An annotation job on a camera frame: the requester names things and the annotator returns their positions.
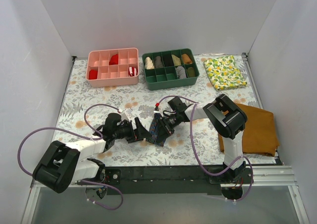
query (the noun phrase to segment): metal frame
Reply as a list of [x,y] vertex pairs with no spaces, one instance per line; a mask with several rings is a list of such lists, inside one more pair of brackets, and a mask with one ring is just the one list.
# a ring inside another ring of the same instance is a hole
[[[247,73],[250,79],[252,89],[256,95],[256,99],[260,108],[263,108],[254,79],[251,73],[250,65],[248,63],[245,54],[242,55],[242,59],[247,68]],[[254,183],[253,186],[288,186],[290,195],[292,197],[293,205],[296,210],[299,222],[301,224],[309,224],[309,220],[300,197],[297,182],[294,177],[294,173],[290,166],[253,166],[254,171]],[[85,187],[87,185],[71,184],[69,187]],[[221,187],[232,186],[232,184],[221,184]],[[39,193],[44,185],[34,182],[32,185],[27,206],[22,219],[22,224],[30,224],[35,212],[36,203],[39,198]]]

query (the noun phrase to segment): gray floor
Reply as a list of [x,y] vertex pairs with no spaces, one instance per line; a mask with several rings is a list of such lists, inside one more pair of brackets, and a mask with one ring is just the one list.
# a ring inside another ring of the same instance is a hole
[[[119,196],[103,202],[115,206]],[[33,224],[296,224],[299,223],[287,186],[253,187],[249,196],[234,205],[205,194],[124,195],[116,211],[87,202],[84,188],[69,188],[62,195],[42,188]]]

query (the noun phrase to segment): green storage box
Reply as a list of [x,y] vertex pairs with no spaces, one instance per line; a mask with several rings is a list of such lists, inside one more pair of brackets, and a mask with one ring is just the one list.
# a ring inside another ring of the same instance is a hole
[[[182,54],[187,54],[193,63],[184,64],[182,60]],[[179,66],[182,66],[185,68],[187,78],[178,79],[176,70],[175,70],[176,66],[168,66],[168,67],[165,66],[163,56],[171,56],[171,55],[175,55],[178,58],[180,58],[182,65],[179,65]],[[154,64],[154,58],[157,56],[161,57],[161,61],[164,65],[164,68],[145,69],[145,58],[150,57]],[[199,76],[199,71],[197,69],[197,65],[196,65],[193,53],[190,49],[146,53],[142,55],[142,61],[143,61],[145,80],[147,82],[149,90],[169,89],[169,88],[175,88],[175,87],[194,85]],[[189,67],[194,68],[195,74],[196,74],[195,77],[188,78],[187,69]]]

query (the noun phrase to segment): pink divided tray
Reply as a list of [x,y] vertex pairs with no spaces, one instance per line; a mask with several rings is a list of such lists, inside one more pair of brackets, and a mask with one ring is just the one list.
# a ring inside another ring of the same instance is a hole
[[[119,55],[118,64],[109,65],[111,57]],[[137,69],[137,75],[129,77],[129,67]],[[90,70],[98,71],[97,79],[89,79]],[[139,52],[136,48],[93,51],[89,53],[86,79],[92,87],[131,85],[139,82]]]

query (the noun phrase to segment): back wall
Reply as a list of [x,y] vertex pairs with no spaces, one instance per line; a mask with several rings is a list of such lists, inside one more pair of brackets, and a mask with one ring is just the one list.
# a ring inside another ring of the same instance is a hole
[[42,0],[72,56],[137,47],[139,53],[248,52],[276,0]]

